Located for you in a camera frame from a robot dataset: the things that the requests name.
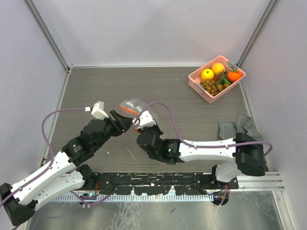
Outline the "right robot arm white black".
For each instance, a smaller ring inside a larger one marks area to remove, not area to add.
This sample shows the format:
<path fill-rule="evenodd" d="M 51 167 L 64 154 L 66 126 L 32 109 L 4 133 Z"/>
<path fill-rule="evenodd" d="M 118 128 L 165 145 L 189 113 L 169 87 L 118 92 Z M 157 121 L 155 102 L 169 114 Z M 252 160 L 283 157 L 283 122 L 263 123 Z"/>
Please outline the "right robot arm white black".
<path fill-rule="evenodd" d="M 162 139 L 158 126 L 139 128 L 137 145 L 150 159 L 175 165 L 189 161 L 221 161 L 213 166 L 211 185 L 220 189 L 240 175 L 264 176 L 263 145 L 245 133 L 219 141 Z"/>

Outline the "pink plastic basket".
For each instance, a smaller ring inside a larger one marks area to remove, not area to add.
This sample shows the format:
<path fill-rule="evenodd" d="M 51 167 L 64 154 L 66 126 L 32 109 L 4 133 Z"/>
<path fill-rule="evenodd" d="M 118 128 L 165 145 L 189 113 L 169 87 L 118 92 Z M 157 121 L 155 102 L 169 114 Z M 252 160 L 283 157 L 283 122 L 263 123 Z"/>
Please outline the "pink plastic basket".
<path fill-rule="evenodd" d="M 224 56 L 218 56 L 189 74 L 188 85 L 212 104 L 237 86 L 246 73 Z"/>

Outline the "clear zip bag orange zipper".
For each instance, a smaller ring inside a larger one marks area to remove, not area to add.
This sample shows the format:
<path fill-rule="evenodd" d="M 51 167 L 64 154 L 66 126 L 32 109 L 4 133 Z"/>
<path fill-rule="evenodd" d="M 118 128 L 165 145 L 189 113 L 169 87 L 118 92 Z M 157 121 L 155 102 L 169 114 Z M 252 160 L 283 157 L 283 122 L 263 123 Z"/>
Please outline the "clear zip bag orange zipper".
<path fill-rule="evenodd" d="M 147 104 L 139 98 L 124 100 L 119 105 L 122 115 L 128 118 L 133 118 L 133 119 L 139 118 L 144 111 L 149 111 L 149 113 L 152 115 L 153 119 L 155 120 L 157 126 L 158 125 L 156 121 L 157 115 L 151 109 L 149 108 L 146 109 L 146 106 Z M 137 133 L 139 133 L 135 125 L 132 124 L 131 128 Z"/>

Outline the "red-orange persimmon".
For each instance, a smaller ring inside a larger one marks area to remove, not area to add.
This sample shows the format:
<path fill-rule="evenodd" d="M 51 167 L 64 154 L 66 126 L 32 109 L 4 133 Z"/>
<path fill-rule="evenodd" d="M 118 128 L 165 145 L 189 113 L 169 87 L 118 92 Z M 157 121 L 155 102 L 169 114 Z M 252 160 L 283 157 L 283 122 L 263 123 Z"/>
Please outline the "red-orange persimmon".
<path fill-rule="evenodd" d="M 235 82 L 235 81 L 239 80 L 241 77 L 242 77 L 242 74 L 239 71 L 230 71 L 227 74 L 227 79 L 230 82 Z"/>

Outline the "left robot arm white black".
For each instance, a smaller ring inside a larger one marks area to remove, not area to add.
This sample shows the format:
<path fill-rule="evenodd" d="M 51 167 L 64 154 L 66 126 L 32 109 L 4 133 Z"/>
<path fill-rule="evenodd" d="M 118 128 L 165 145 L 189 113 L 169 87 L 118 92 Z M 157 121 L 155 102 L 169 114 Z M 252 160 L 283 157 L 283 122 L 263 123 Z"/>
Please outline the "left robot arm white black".
<path fill-rule="evenodd" d="M 0 186 L 0 205 L 15 227 L 28 221 L 49 200 L 74 189 L 90 190 L 96 184 L 95 173 L 85 161 L 111 138 L 127 132 L 132 119 L 112 110 L 92 111 L 94 117 L 50 161 L 22 179 Z"/>

